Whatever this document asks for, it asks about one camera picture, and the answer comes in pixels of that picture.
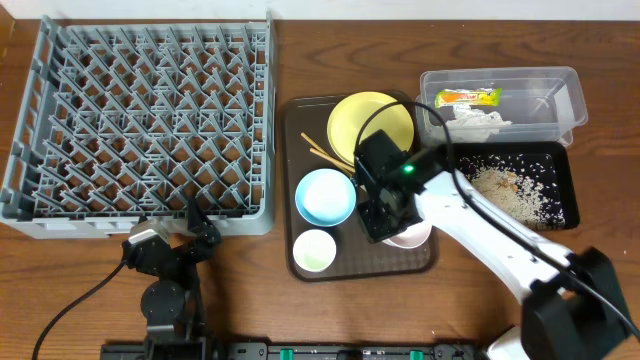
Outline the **pink bowl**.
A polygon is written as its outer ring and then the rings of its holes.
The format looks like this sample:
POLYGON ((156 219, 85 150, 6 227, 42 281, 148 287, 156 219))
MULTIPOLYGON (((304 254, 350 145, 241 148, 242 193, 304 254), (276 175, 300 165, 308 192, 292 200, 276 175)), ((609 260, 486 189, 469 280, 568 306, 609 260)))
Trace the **pink bowl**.
POLYGON ((429 239, 431 231, 432 225, 427 221, 422 221, 411 225, 398 235, 385 239, 383 243, 401 249, 414 249, 429 239))

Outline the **light blue bowl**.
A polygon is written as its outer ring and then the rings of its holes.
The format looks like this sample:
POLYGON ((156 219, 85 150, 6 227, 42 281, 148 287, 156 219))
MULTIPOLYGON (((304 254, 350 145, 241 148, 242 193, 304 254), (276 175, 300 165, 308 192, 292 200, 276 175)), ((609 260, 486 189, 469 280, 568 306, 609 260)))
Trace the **light blue bowl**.
POLYGON ((356 205, 356 189, 340 171, 317 169, 300 180, 294 203, 298 213, 310 224, 333 227, 351 216, 356 205))

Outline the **small white cup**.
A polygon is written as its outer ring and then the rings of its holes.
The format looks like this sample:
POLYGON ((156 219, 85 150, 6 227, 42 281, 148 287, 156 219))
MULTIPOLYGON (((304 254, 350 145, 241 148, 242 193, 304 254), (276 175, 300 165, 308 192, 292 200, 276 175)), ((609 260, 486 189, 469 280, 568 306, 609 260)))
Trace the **small white cup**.
POLYGON ((298 236, 293 245, 295 263, 308 272, 323 272, 334 261, 337 246, 333 237, 319 229, 311 229, 298 236))

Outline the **yellow plate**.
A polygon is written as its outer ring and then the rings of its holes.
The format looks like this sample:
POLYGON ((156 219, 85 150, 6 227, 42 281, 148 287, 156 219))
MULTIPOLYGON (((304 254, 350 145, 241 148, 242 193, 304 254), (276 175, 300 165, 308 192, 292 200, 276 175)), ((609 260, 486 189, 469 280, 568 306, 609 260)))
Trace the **yellow plate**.
MULTIPOLYGON (((379 108, 395 101, 395 98, 381 92, 359 92, 341 100, 327 123, 327 136, 334 152, 352 165, 356 137, 364 122, 379 108)), ((404 106, 396 105, 377 115, 366 126, 361 141, 378 130, 384 130, 401 150, 411 148, 414 125, 404 106)))

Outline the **white napkin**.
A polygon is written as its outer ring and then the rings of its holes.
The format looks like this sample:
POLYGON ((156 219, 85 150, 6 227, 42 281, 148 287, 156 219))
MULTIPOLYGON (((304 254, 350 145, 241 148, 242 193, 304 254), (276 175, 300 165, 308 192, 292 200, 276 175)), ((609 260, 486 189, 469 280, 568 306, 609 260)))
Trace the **white napkin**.
POLYGON ((485 112, 467 104, 444 106, 440 110, 447 117, 446 127, 453 142, 487 142, 492 135, 512 125, 497 111, 485 112))

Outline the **rice food waste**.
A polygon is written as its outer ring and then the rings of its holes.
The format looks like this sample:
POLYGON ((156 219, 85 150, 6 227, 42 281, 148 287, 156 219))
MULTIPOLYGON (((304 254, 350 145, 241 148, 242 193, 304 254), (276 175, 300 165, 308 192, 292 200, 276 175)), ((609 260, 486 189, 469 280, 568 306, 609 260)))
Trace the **rice food waste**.
POLYGON ((550 155, 470 155, 460 158, 457 168, 481 195, 528 228, 565 227, 559 180, 550 155))

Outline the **green snack wrapper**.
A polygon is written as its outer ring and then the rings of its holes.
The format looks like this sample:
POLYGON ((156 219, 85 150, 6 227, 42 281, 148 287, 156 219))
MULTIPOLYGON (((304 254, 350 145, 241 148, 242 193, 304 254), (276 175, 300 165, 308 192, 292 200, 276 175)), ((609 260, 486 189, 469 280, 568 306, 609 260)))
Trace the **green snack wrapper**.
POLYGON ((444 89, 435 98, 437 108, 445 106, 498 106, 500 104, 502 88, 444 89))

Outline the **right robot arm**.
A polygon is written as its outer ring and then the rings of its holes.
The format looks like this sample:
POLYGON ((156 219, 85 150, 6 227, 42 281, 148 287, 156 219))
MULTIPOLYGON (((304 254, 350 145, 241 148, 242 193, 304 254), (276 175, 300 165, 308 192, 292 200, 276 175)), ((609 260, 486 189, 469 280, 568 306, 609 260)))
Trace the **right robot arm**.
POLYGON ((378 130, 358 138, 358 206, 370 242, 427 222, 489 268, 521 305, 520 325, 484 352, 487 359, 602 359, 639 335, 615 269, 602 252, 575 254, 519 223, 456 170, 454 147, 410 155, 378 130))

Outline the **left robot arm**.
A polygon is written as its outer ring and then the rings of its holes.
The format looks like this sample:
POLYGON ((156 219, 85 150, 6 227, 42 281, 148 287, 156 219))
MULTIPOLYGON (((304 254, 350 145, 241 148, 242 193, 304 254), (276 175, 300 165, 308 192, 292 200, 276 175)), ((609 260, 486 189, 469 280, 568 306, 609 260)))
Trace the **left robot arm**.
POLYGON ((206 330, 197 264, 211 258, 221 243, 219 230, 193 198, 187 203, 191 241, 173 247, 158 219, 142 216, 122 243, 124 264, 155 276, 141 297, 147 335, 145 359, 217 359, 224 352, 206 330))

